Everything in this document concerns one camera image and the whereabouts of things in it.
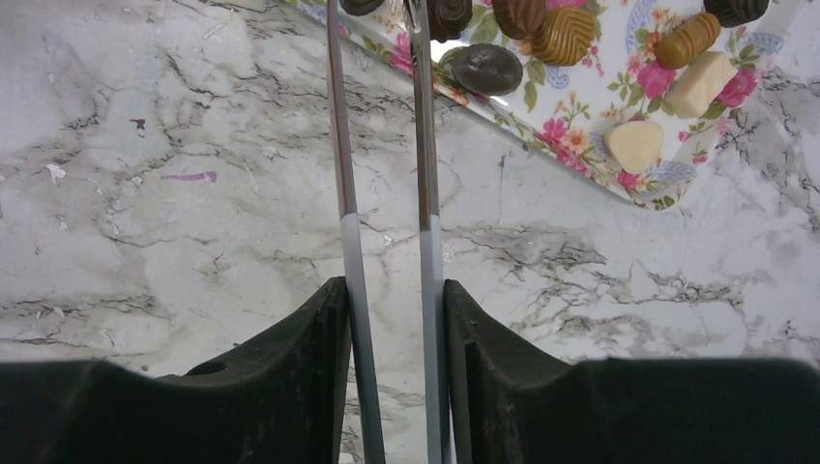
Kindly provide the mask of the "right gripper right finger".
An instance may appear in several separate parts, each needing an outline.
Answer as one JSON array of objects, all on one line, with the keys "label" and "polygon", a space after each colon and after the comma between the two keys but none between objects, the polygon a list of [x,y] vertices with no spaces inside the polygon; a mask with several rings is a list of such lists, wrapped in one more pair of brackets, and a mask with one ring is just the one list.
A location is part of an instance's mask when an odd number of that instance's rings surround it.
[{"label": "right gripper right finger", "polygon": [[777,358],[570,364],[444,285],[461,463],[815,463],[819,372]]}]

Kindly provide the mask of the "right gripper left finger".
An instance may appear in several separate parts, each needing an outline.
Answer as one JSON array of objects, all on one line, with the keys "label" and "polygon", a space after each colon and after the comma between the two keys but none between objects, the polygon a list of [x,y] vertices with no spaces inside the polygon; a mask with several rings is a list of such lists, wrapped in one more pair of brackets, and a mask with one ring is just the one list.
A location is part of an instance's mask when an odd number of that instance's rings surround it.
[{"label": "right gripper left finger", "polygon": [[5,362],[5,463],[335,463],[350,302],[333,277],[292,314],[183,375],[102,360]]}]

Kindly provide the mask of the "metal tongs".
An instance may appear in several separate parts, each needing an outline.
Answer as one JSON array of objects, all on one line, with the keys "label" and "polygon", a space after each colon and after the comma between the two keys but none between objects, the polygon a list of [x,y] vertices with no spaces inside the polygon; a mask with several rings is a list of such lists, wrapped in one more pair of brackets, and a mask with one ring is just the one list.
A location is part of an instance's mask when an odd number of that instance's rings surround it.
[{"label": "metal tongs", "polygon": [[[403,4],[411,44],[416,127],[419,228],[425,372],[426,453],[429,463],[453,460],[451,441],[447,331],[443,307],[443,255],[437,152],[434,128],[434,88],[430,28],[424,1]],[[335,156],[342,256],[351,298],[352,350],[360,404],[365,460],[386,458],[378,385],[371,336],[364,258],[360,234],[353,159],[340,53],[338,3],[326,5],[327,82]]]}]

